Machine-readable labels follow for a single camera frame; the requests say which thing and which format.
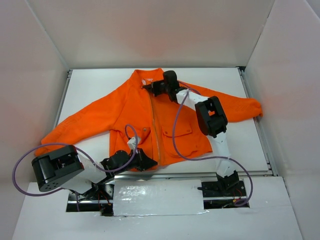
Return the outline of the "orange zip-up jacket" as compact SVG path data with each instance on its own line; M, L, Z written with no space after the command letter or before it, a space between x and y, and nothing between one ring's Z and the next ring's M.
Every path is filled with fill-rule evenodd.
M95 135L109 132L109 153L128 152L129 137L140 137L139 147L157 161L158 166L182 162L173 146L173 125L179 105L166 94L151 95L143 85L163 79L163 70L135 70L130 78L110 94L93 101L69 116L41 140L36 156L56 150L62 144L76 144ZM202 134L194 110L183 106L175 128L179 152L198 158L212 152Z

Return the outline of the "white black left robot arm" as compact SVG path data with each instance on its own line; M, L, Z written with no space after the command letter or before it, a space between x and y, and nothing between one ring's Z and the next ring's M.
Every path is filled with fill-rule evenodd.
M132 149L130 153L118 150L95 163L84 155L74 145L67 145L34 158L31 165L39 191L47 194L62 188L91 200L101 186L113 181L116 175L131 170L143 172L158 165L141 148Z

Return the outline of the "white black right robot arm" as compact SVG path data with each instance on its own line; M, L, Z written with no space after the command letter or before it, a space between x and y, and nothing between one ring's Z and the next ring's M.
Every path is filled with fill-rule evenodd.
M194 110L197 117L197 123L201 133L214 140L214 146L218 155L212 156L212 159L219 159L216 170L216 187L209 188L208 191L219 192L223 196L230 195L235 190L235 185L239 183L239 175L234 164L235 160L230 158L230 151L226 138L228 120L218 97L205 97L196 89L181 82L173 70L165 71L163 79L143 85L143 89L157 97L161 94L167 94L170 101L179 104L173 129L172 143L174 150L179 157L188 161L209 160L209 157L188 158L182 155L176 145L175 130L179 114L183 106Z

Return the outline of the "white centre cover panel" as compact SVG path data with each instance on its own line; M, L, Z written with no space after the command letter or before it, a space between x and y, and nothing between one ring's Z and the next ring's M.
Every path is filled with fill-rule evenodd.
M200 186L200 180L117 181L113 214L117 217L203 214Z

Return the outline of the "aluminium left side rail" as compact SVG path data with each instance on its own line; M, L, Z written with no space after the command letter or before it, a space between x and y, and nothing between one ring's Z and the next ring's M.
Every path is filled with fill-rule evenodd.
M69 87L69 84L70 84L70 80L71 80L72 74L73 74L73 70L70 69L68 71L68 73L67 73L67 77L66 77L65 84L64 84L64 87L63 87L62 95L61 95L61 98L60 98L60 101L59 101L59 105L58 105L58 109L57 109L57 112L56 112L56 115L55 115L55 119L54 119L54 122L53 122L52 130L59 124L60 116L61 116L61 113L62 113L62 108L63 108L63 105L64 105L64 101L65 101L65 98L66 98L66 94L67 94L67 91L68 91L68 87Z

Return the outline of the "silver aluminium front rail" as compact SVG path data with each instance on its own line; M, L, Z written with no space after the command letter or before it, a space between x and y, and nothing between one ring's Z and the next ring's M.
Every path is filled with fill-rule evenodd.
M37 183L40 188L50 181L56 181L57 186L63 185L73 178L81 178L85 181L91 181L93 183L100 183L105 181L112 181L113 179L177 179L177 178L202 178L202 177L217 177L215 172L211 173L159 173L155 171L143 171L143 172L124 172L120 174L113 175L108 172L103 171L75 171L71 173L57 173L54 176L49 176L45 179L40 173L35 174Z

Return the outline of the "aluminium right side rail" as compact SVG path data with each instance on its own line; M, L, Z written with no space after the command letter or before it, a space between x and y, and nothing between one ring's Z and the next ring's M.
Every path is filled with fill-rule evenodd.
M246 67L245 66L237 66L236 67L237 70L238 70L238 73L239 73L239 76L240 76L240 79L241 79L241 82L242 82L242 86L243 86L243 89L245 91L245 94L248 98L253 98L253 94L251 93L251 90L250 90L250 86L248 85L248 81L246 79L246 76L245 76L245 70L246 70ZM274 155L270 149L270 146L267 142L267 139L266 139L266 136L265 136L265 133L262 129L262 126L261 126L261 120L262 120L262 117L258 116L258 117L254 117L253 118L253 121L254 121L254 124L255 124L255 128L257 130L257 134L258 134L258 137L259 137L259 141L260 141L260 144L261 144L261 147L262 147L262 150L263 150L263 154L264 154L264 158L267 162L267 166L268 166L268 171L271 172L271 173L265 173L266 176L274 176L274 177L278 177L279 176L279 171L277 169L277 166L275 165L275 159L274 159Z

